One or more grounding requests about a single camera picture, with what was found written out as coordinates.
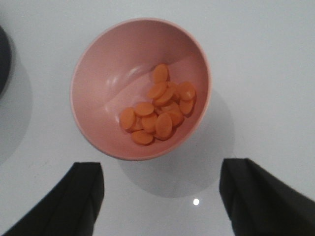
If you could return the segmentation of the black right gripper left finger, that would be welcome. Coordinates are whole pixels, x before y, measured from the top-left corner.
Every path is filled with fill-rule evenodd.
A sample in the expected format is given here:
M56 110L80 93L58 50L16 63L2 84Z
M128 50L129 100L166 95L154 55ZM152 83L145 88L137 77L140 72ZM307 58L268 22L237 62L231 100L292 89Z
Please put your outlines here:
M6 236L91 236L104 198L98 162L76 162Z

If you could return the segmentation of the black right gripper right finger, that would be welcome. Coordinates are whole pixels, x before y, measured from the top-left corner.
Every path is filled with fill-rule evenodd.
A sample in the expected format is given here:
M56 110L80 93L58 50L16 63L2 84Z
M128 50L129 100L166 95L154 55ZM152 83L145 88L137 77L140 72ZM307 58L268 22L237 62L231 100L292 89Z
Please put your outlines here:
M313 236L315 203L252 160L224 159L219 192L236 236Z

